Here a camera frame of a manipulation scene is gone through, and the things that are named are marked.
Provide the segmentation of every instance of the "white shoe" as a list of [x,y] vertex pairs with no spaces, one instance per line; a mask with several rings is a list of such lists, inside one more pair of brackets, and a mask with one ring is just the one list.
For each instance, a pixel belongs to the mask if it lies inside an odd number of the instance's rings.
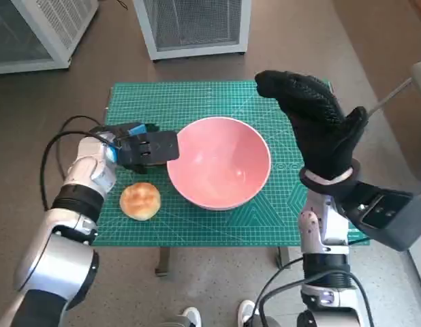
[[183,311],[182,316],[188,318],[190,322],[196,325],[196,327],[202,327],[202,317],[197,308],[194,308],[194,307],[186,308]]
[[238,327],[243,327],[244,323],[253,315],[254,302],[250,300],[243,300],[238,308]]

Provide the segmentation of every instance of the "black cord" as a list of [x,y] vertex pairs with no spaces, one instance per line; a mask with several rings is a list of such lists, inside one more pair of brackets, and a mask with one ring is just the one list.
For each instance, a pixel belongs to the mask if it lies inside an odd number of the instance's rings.
[[[367,242],[368,240],[370,240],[369,237],[365,237],[365,238],[360,238],[358,240],[352,240],[351,242],[348,243],[348,245],[355,245],[358,243],[363,243],[363,242]],[[292,266],[293,264],[300,262],[303,260],[303,257],[299,257],[298,259],[289,261],[285,266],[283,266],[282,268],[280,268],[265,284],[265,286],[262,288],[262,291],[260,291],[259,296],[257,298],[257,300],[254,303],[254,308],[253,308],[253,314],[251,315],[251,317],[245,322],[245,324],[247,324],[248,326],[252,326],[253,325],[253,320],[254,320],[254,316],[255,316],[255,312],[256,309],[259,305],[259,301],[262,298],[262,295],[264,294],[264,292],[266,291],[266,289],[271,285],[271,283],[281,274],[282,271],[284,271],[285,269],[289,268],[290,266]]]
[[312,283],[313,281],[316,281],[322,277],[325,277],[327,275],[330,274],[344,274],[344,275],[348,275],[350,276],[353,281],[356,283],[356,285],[359,287],[360,293],[362,294],[363,297],[363,301],[365,303],[365,308],[367,309],[367,315],[368,315],[368,320],[369,320],[369,325],[370,327],[374,327],[374,320],[373,320],[373,314],[371,312],[371,306],[369,305],[369,301],[368,301],[368,296],[367,293],[365,292],[362,283],[359,281],[359,279],[352,274],[351,272],[345,271],[345,270],[341,270],[341,269],[331,269],[331,270],[327,270],[324,272],[319,272],[309,278],[306,279],[301,279],[299,281],[295,281],[293,283],[289,283],[286,284],[284,286],[278,287],[275,290],[270,291],[269,293],[265,294],[265,296],[261,299],[260,303],[259,303],[259,316],[260,316],[260,320],[262,322],[262,326],[263,327],[268,327],[268,323],[266,321],[266,316],[265,316],[265,311],[264,311],[264,305],[265,303],[271,299],[273,296],[276,296],[277,294],[284,292],[286,290],[289,290],[293,287],[297,287],[306,283]]
[[44,173],[45,173],[45,169],[46,169],[48,153],[50,152],[52,146],[55,144],[55,142],[57,140],[59,140],[63,136],[70,135],[70,134],[79,134],[79,135],[84,135],[84,136],[91,137],[91,138],[97,138],[100,142],[102,142],[104,144],[107,144],[107,145],[110,145],[110,146],[113,146],[114,148],[116,148],[116,146],[113,145],[113,143],[109,142],[107,139],[102,138],[101,136],[99,136],[97,134],[89,133],[87,131],[63,131],[61,133],[56,134],[50,140],[50,142],[47,144],[46,148],[44,149],[44,153],[42,155],[42,160],[41,160],[41,167],[40,167],[40,190],[41,190],[42,205],[43,205],[45,211],[48,210],[48,204],[47,204],[47,198],[46,198],[46,186],[45,186],[45,181],[44,181]]
[[124,2],[122,2],[121,0],[116,0],[116,2],[118,2],[121,5],[121,7],[123,7],[124,9],[129,10],[127,5]]
[[253,325],[253,320],[254,320],[254,316],[255,316],[255,312],[256,309],[258,308],[259,305],[259,301],[262,298],[262,295],[264,294],[264,292],[266,291],[266,289],[268,288],[268,286],[280,275],[280,273],[282,271],[284,271],[285,269],[289,268],[290,266],[292,266],[293,264],[300,262],[303,260],[303,257],[299,257],[298,259],[289,261],[285,266],[281,267],[265,284],[264,288],[262,288],[262,291],[260,291],[258,299],[256,300],[256,302],[254,302],[254,308],[253,308],[253,314],[251,315],[251,317],[245,322],[246,324],[248,324],[249,326]]
[[[99,123],[99,121],[93,117],[90,116],[85,116],[83,114],[78,114],[76,116],[71,116],[70,118],[68,118],[61,126],[61,129],[59,130],[59,133],[61,133],[68,124],[70,124],[74,119],[79,119],[79,118],[85,118],[85,119],[89,119],[90,121],[93,121],[94,123],[96,123],[97,125],[101,125]],[[58,165],[58,170],[59,170],[59,174],[61,174],[62,180],[65,180],[65,170],[63,169],[62,163],[61,163],[61,140],[57,140],[56,143],[56,163]]]
[[352,240],[351,242],[348,242],[348,245],[355,245],[355,244],[358,244],[358,243],[367,242],[369,240],[370,240],[369,237],[359,238],[358,240]]

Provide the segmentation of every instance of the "table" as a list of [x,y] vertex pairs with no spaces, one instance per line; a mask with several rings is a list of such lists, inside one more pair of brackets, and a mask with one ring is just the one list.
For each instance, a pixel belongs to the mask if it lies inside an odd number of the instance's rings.
[[[179,131],[208,116],[239,119],[264,137],[272,168],[263,190],[234,210],[208,211],[175,190],[164,166],[150,168],[146,175],[119,168],[98,221],[94,245],[161,247],[162,263],[171,247],[300,245],[297,217],[307,192],[298,180],[302,157],[290,122],[275,100],[257,94],[254,81],[118,83],[112,88],[106,124],[141,121]],[[138,181],[154,184],[161,193],[161,210],[149,221],[134,221],[119,208],[123,189]],[[357,229],[350,230],[350,240],[361,237]]]

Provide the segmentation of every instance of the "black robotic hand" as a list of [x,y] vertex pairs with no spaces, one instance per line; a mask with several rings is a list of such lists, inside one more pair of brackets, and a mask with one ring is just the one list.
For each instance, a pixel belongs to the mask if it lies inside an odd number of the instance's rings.
[[259,95],[275,98],[291,121],[306,169],[331,181],[351,168],[368,123],[365,108],[345,117],[328,86],[312,76],[267,70],[255,80]]

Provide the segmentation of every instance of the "bun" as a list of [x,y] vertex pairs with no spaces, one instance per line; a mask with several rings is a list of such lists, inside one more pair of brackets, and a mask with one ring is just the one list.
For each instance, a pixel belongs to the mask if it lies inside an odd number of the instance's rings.
[[120,207],[132,219],[149,220],[161,208],[161,195],[150,183],[136,183],[124,189]]

